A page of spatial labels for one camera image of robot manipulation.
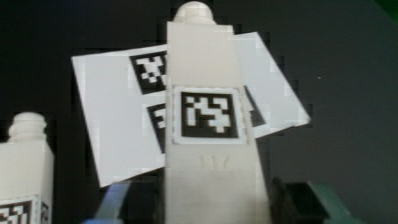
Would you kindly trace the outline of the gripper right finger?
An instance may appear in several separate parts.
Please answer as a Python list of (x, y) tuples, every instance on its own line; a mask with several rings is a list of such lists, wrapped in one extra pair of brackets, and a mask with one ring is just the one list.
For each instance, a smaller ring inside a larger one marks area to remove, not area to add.
[(273, 224), (367, 224), (353, 217), (324, 184), (271, 179)]

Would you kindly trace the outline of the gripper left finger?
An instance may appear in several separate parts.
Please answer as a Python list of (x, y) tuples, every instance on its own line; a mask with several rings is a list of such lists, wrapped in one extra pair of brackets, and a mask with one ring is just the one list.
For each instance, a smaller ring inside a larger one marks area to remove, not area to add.
[(86, 220), (86, 224), (124, 224), (118, 213), (129, 185), (129, 181), (116, 182), (109, 185), (95, 215), (93, 218)]

